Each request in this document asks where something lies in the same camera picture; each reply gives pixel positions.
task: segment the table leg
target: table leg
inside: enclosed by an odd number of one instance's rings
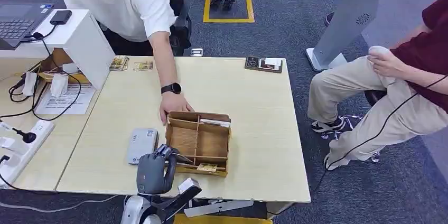
[[[275,217],[274,214],[281,213],[283,210],[290,207],[292,204],[293,204],[292,202],[267,202],[266,203],[266,210],[268,211],[267,218],[269,220],[272,220]]]

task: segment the white t-shirt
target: white t-shirt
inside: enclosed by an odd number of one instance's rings
[[[157,31],[170,32],[176,17],[170,0],[64,0],[68,9],[88,9],[121,37],[147,41]]]

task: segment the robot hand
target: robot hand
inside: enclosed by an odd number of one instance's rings
[[[145,154],[140,158],[137,169],[138,194],[160,195],[169,192],[173,185],[178,153],[177,149],[162,145],[156,152]],[[168,168],[163,175],[166,160]]]

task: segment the light wood table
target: light wood table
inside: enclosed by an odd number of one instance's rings
[[[19,104],[10,101],[8,90],[19,80],[20,77],[10,77],[0,81],[0,115],[17,114],[31,109],[31,97]],[[27,190],[41,191],[51,191],[56,188],[90,112],[95,105],[99,92],[95,93],[85,115],[63,115],[53,121],[55,124],[53,132],[13,183],[14,186]],[[43,118],[52,118],[55,115],[41,116]],[[29,132],[38,121],[32,114],[4,118],[2,120],[24,132]],[[20,139],[17,134],[1,129],[0,136]],[[8,152],[8,150],[0,149],[0,155]]]
[[[57,191],[136,194],[137,167],[125,160],[132,131],[155,128],[165,143],[157,71],[133,71],[148,60],[131,57],[127,71],[110,73]],[[244,61],[176,58],[187,100],[196,111],[228,114],[232,138],[226,178],[177,173],[166,196],[192,177],[198,198],[310,202],[286,60],[281,74],[246,70]]]

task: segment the pants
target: pants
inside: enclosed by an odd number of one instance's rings
[[[415,94],[405,81],[376,74],[367,57],[317,74],[310,86],[308,116],[328,123],[338,117],[337,104],[364,90],[387,90],[353,129],[330,142],[328,164],[342,158],[355,146],[376,136],[389,114]],[[399,108],[387,121],[381,134],[353,150],[332,166],[347,165],[350,160],[365,161],[387,145],[405,142],[417,135],[436,132],[448,125],[448,114],[426,98],[417,95]]]
[[[149,41],[132,42],[124,39],[119,34],[107,29],[103,31],[115,55],[126,56],[152,56],[153,48]]]

